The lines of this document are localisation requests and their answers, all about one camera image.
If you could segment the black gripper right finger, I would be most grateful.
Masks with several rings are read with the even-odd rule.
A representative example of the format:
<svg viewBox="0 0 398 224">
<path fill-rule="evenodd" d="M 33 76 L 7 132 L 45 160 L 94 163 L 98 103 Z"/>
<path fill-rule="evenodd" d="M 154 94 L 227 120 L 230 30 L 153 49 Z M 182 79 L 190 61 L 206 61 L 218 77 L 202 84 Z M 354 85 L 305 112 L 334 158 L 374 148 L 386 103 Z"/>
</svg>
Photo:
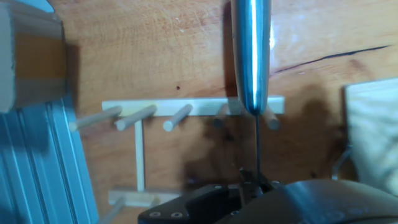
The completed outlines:
<svg viewBox="0 0 398 224">
<path fill-rule="evenodd" d="M 277 189 L 282 186 L 282 184 L 277 180 L 269 180 L 263 174 L 260 174 L 257 177 L 257 181 L 259 182 L 259 186 L 261 188 L 261 192 L 263 194 L 270 192 L 274 189 Z"/>
</svg>

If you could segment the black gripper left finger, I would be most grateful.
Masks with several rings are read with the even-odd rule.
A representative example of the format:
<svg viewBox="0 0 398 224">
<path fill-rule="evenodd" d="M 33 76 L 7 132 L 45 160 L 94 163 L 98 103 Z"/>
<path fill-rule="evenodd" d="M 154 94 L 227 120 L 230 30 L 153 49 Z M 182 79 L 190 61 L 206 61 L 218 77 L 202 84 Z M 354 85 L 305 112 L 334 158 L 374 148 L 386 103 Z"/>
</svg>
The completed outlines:
<svg viewBox="0 0 398 224">
<path fill-rule="evenodd" d="M 226 223 L 257 197 L 257 179 L 241 170 L 237 185 L 207 185 L 154 206 L 138 216 L 138 224 Z"/>
</svg>

